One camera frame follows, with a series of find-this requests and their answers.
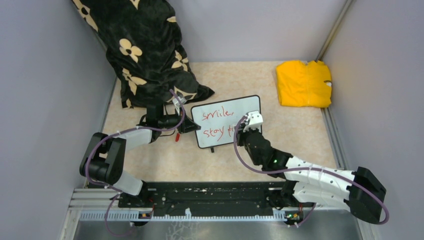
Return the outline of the black framed whiteboard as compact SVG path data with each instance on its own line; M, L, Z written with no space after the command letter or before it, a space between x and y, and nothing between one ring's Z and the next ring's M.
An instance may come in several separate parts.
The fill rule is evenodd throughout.
M200 149L232 144L237 122L247 113L261 111L261 99L250 95L193 106L190 110Z

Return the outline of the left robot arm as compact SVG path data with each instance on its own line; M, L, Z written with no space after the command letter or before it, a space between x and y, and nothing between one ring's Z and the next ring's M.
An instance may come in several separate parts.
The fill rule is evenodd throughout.
M183 134L200 129L182 107L178 107L174 114L167 114L161 103L149 106L136 127L110 135L102 132L93 134L79 173L94 185L130 195L132 203L144 207L149 203L150 193L145 181L124 170L126 152L155 142L162 132L176 130Z

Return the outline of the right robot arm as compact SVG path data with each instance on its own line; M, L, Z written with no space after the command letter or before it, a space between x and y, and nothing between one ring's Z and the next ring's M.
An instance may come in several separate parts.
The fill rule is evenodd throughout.
M258 129L244 124L236 126L233 145L247 169L292 185L281 193L287 206L299 202L338 207L374 225L384 225L390 219L384 204L387 190L368 168L340 170L302 160L272 147Z

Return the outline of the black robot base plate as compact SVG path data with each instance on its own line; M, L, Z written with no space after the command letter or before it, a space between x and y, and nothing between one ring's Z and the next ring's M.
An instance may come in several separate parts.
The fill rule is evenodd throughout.
M291 196L291 183L250 182L149 182L138 196L123 193L120 209L147 208L152 217L245 219L271 217L274 211L312 207Z

